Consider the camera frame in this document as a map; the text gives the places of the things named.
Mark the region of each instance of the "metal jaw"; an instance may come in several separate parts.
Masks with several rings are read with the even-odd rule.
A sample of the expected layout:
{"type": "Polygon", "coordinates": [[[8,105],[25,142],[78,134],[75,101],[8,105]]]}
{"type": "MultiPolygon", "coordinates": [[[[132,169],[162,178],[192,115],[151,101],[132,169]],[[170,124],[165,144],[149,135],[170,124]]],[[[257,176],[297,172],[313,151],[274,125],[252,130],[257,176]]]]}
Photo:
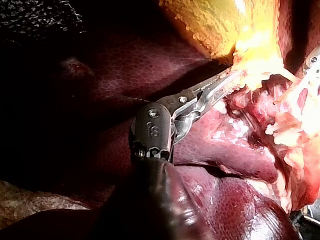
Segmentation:
{"type": "Polygon", "coordinates": [[[306,75],[310,71],[316,78],[320,78],[320,45],[316,46],[304,61],[303,73],[306,75]]]}
{"type": "Polygon", "coordinates": [[[173,145],[188,134],[195,121],[238,86],[241,74],[227,68],[180,93],[142,107],[131,125],[133,139],[129,144],[133,158],[172,161],[173,145]]]}

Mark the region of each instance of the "screw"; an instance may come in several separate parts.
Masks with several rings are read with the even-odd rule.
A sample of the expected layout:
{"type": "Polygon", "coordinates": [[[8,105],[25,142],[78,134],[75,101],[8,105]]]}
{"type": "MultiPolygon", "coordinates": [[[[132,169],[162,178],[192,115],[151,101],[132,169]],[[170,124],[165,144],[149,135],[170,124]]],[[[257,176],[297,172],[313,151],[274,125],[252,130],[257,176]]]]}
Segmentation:
{"type": "Polygon", "coordinates": [[[150,109],[149,116],[153,119],[156,119],[157,117],[159,117],[159,112],[157,111],[157,109],[150,109]]]}
{"type": "Polygon", "coordinates": [[[185,104],[188,102],[188,98],[186,96],[179,97],[179,102],[185,104]]]}

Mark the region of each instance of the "blood spot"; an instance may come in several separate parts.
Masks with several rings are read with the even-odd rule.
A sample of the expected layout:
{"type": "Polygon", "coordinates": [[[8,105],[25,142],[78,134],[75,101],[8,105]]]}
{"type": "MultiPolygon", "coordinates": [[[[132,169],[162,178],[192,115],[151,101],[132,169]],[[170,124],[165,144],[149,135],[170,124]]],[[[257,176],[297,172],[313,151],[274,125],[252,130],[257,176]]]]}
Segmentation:
{"type": "Polygon", "coordinates": [[[64,75],[69,78],[82,78],[85,76],[94,76],[94,72],[89,66],[80,62],[75,57],[70,57],[61,62],[61,66],[64,69],[64,75]]]}

